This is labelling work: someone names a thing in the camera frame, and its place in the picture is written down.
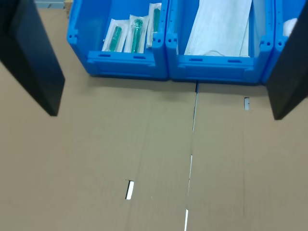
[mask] surgical mask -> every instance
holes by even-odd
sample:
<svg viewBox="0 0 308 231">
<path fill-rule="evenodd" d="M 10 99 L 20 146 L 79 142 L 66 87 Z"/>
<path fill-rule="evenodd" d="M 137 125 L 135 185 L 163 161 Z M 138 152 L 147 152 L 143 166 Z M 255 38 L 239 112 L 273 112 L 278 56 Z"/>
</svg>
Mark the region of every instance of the surgical mask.
<svg viewBox="0 0 308 231">
<path fill-rule="evenodd" d="M 200 0 L 185 54 L 240 56 L 251 2 Z"/>
</svg>

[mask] storage bin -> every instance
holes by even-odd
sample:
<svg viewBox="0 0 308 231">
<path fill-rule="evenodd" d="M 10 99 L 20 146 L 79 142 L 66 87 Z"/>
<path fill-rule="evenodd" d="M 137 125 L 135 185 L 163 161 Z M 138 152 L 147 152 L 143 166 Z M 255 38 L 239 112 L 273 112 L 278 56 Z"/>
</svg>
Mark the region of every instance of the storage bin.
<svg viewBox="0 0 308 231">
<path fill-rule="evenodd" d="M 143 54 L 105 52 L 103 40 L 111 19 L 146 16 L 150 3 L 162 3 L 159 31 L 153 47 Z M 167 80 L 165 46 L 169 0 L 74 0 L 70 13 L 67 41 L 91 75 L 151 80 Z"/>
<path fill-rule="evenodd" d="M 275 1 L 275 44 L 270 55 L 266 69 L 262 76 L 262 83 L 266 84 L 276 62 L 284 49 L 288 37 L 283 36 L 283 24 L 292 19 L 298 18 L 306 0 L 276 0 Z"/>
<path fill-rule="evenodd" d="M 176 81 L 258 84 L 274 41 L 273 0 L 253 0 L 249 15 L 249 56 L 184 55 L 199 0 L 170 0 L 167 19 L 169 75 Z"/>
</svg>

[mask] cardboard surface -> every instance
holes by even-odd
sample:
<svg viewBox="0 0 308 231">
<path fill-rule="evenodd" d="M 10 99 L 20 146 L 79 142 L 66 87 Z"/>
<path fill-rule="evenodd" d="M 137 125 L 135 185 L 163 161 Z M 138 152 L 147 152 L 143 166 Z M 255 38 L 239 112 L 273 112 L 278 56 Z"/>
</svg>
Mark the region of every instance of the cardboard surface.
<svg viewBox="0 0 308 231">
<path fill-rule="evenodd" d="M 0 67 L 0 230 L 182 228 L 195 85 L 89 77 L 65 12 L 40 13 L 66 83 L 51 118 Z"/>
<path fill-rule="evenodd" d="M 0 230 L 307 229 L 307 100 L 274 121 L 264 87 L 201 84 L 193 133 L 194 84 L 89 77 L 40 13 L 66 83 L 52 118 L 0 64 Z"/>
<path fill-rule="evenodd" d="M 200 85 L 187 230 L 305 230 L 307 111 L 274 121 L 264 87 Z"/>
</svg>

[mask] white packet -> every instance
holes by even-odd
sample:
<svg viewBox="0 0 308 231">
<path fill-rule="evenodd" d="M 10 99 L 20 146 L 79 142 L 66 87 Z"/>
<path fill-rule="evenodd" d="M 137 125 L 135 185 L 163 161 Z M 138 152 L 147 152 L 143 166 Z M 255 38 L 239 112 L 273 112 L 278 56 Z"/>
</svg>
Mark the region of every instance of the white packet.
<svg viewBox="0 0 308 231">
<path fill-rule="evenodd" d="M 148 25 L 148 34 L 147 34 L 147 39 L 146 39 L 146 48 L 152 47 L 153 34 L 158 32 L 160 20 L 159 19 L 154 20 L 154 17 L 159 18 L 161 10 L 162 10 L 161 3 L 155 3 L 155 4 L 150 3 L 149 25 Z"/>
<path fill-rule="evenodd" d="M 129 20 L 111 19 L 102 51 L 122 52 L 128 26 Z"/>
<path fill-rule="evenodd" d="M 149 23 L 149 16 L 145 17 L 136 17 L 131 15 L 129 17 L 129 27 L 128 27 L 128 34 L 125 43 L 124 52 L 126 53 L 143 53 L 144 52 L 144 43 L 145 43 L 145 35 L 146 30 L 148 28 Z"/>
</svg>

